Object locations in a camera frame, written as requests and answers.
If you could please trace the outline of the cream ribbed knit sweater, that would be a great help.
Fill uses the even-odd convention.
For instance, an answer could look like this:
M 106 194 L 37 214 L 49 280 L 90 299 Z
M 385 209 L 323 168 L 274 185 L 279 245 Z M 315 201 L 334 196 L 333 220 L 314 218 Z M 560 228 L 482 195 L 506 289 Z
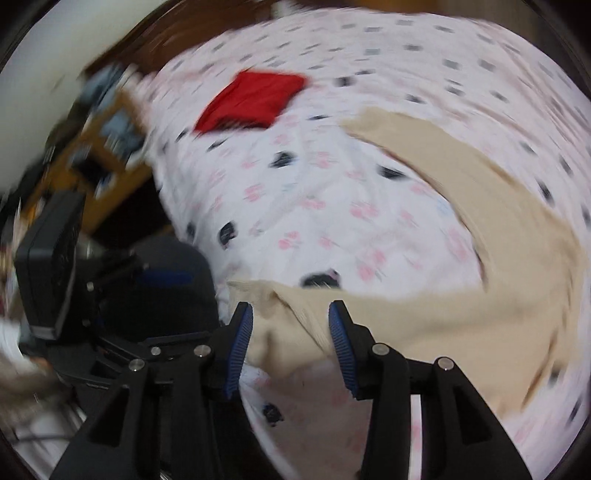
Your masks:
M 571 226 L 482 152 L 437 125 L 369 108 L 342 123 L 411 168 L 452 208 L 440 235 L 413 215 L 380 234 L 405 242 L 411 267 L 383 294 L 233 281 L 256 311 L 249 363 L 276 377 L 332 353 L 329 302 L 342 299 L 378 340 L 417 360 L 457 360 L 493 411 L 523 409 L 576 352 L 586 249 Z

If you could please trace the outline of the pink cat-print bed sheet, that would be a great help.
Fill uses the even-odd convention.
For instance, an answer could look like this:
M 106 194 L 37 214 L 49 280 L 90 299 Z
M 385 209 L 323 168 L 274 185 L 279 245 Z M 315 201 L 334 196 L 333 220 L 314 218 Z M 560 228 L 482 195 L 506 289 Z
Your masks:
M 307 88 L 269 128 L 198 134 L 242 70 L 293 73 Z M 493 23 L 324 9 L 223 33 L 131 88 L 176 233 L 204 254 L 219 315 L 233 281 L 383 294 L 411 247 L 380 234 L 413 215 L 442 234 L 451 205 L 342 123 L 369 108 L 431 122 L 471 145 L 568 223 L 586 249 L 577 348 L 531 401 L 499 416 L 531 475 L 548 477 L 590 404 L 590 102 L 541 50 Z M 287 479 L 352 479 L 370 404 L 346 391 L 334 348 L 276 377 L 246 357 L 240 392 L 257 440 Z

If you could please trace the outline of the wooden bedside table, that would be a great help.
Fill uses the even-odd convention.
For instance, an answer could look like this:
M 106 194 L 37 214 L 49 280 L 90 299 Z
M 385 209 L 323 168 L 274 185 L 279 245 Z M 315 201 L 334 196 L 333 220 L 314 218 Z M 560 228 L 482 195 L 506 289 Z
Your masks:
M 85 195 L 82 231 L 90 234 L 150 178 L 142 158 L 144 130 L 124 90 L 132 75 L 111 64 L 83 83 L 48 138 L 52 158 L 21 210 L 28 221 L 53 193 L 79 191 Z

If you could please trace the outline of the red folded cloth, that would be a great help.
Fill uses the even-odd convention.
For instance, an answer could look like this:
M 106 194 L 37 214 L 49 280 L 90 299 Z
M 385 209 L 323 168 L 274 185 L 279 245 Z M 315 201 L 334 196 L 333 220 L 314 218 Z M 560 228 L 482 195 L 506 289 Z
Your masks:
M 209 102 L 193 131 L 269 128 L 307 85 L 308 79 L 300 74 L 242 70 Z

